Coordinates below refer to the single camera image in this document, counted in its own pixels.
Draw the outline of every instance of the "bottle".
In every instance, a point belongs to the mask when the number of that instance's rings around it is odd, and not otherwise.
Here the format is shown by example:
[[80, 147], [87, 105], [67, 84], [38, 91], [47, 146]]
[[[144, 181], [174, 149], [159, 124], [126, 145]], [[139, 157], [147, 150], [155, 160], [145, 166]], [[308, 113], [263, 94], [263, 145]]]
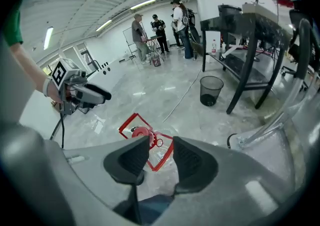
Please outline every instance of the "bottle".
[[216, 47], [217, 47], [217, 45], [216, 45], [216, 40], [214, 39], [214, 40], [212, 41], [212, 50], [211, 50], [211, 53], [212, 53], [213, 55], [216, 54]]

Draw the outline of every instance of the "black desk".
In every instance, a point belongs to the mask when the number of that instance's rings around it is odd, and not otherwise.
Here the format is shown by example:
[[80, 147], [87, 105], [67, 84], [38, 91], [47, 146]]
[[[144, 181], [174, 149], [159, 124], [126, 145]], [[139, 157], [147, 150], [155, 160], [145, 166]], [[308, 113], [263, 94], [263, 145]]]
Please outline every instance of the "black desk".
[[[224, 70], [228, 69], [239, 80], [239, 84], [226, 113], [230, 114], [232, 112], [243, 91], [264, 89], [261, 98], [255, 105], [255, 108], [259, 109], [268, 96], [279, 73], [285, 51], [289, 46], [289, 34], [272, 20], [257, 13], [229, 14], [223, 18], [215, 17], [203, 20], [200, 22], [200, 25], [204, 48], [202, 71], [204, 72], [206, 70], [206, 56], [211, 56], [223, 65]], [[206, 53], [206, 31], [231, 33], [241, 35], [243, 38], [249, 38], [246, 60], [245, 62], [239, 62], [243, 64], [243, 66], [240, 66], [242, 70], [239, 71], [239, 65], [237, 65], [239, 63], [237, 63], [235, 56], [232, 54], [229, 54], [224, 61], [221, 61], [220, 56], [217, 57]], [[263, 78], [259, 77], [262, 81], [248, 82], [256, 55], [258, 40], [265, 41], [275, 48], [280, 48], [280, 52], [269, 81], [263, 81]]]

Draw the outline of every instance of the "polished floor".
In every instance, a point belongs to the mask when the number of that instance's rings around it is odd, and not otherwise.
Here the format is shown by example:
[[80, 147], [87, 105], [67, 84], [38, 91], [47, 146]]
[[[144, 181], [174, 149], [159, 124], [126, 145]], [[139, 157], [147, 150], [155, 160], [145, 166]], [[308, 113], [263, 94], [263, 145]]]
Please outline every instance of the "polished floor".
[[[196, 61], [187, 60], [184, 59], [184, 51], [175, 48], [170, 51], [159, 67], [141, 65], [138, 60], [123, 62], [123, 77], [111, 91], [110, 101], [87, 114], [76, 111], [65, 119], [64, 148], [77, 149], [123, 140], [118, 129], [132, 113], [139, 113], [156, 130], [226, 147], [229, 135], [262, 126], [280, 107], [292, 83], [290, 76], [279, 74], [273, 92], [259, 110], [255, 109], [255, 102], [262, 92], [247, 91], [233, 112], [227, 115], [226, 109], [238, 82], [213, 59], [202, 72], [201, 57]], [[255, 62], [254, 67], [268, 79], [272, 74], [273, 61], [263, 54], [259, 58], [260, 62]], [[290, 65], [286, 58], [284, 63]], [[204, 76], [216, 76], [224, 82], [212, 107], [200, 102], [200, 79]], [[163, 122], [196, 77], [181, 103]], [[60, 129], [54, 139], [58, 143], [61, 142], [61, 134]], [[143, 200], [156, 194], [170, 195], [177, 181], [177, 169], [171, 161], [159, 172], [147, 171], [146, 180], [138, 187], [138, 197]]]

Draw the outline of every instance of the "white cable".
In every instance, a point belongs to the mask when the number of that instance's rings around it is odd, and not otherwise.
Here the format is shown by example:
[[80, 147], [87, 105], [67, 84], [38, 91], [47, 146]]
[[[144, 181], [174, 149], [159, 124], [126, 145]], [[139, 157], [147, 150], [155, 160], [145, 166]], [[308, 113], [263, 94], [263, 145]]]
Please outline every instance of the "white cable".
[[201, 68], [200, 68], [198, 74], [196, 75], [194, 81], [191, 83], [191, 85], [189, 86], [189, 88], [186, 90], [186, 92], [184, 93], [184, 95], [181, 97], [180, 101], [176, 104], [176, 106], [174, 106], [173, 110], [171, 110], [171, 112], [169, 113], [169, 115], [162, 121], [162, 123], [165, 122], [165, 121], [171, 116], [171, 114], [175, 111], [176, 107], [178, 107], [178, 105], [181, 103], [181, 101], [182, 101], [183, 98], [186, 96], [186, 94], [188, 93], [188, 91], [190, 90], [190, 88], [192, 87], [192, 85], [196, 82], [196, 80], [197, 80], [197, 78], [198, 78], [198, 76], [199, 76], [199, 74], [200, 74], [200, 72], [201, 72], [201, 69], [202, 69], [202, 64], [201, 64]]

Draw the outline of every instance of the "black trash can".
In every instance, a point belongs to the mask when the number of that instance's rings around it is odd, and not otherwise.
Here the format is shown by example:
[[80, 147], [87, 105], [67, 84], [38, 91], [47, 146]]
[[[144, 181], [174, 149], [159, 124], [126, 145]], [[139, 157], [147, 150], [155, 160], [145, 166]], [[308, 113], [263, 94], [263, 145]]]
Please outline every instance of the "black trash can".
[[215, 105], [224, 82], [215, 76], [204, 76], [200, 85], [200, 102], [205, 106]]

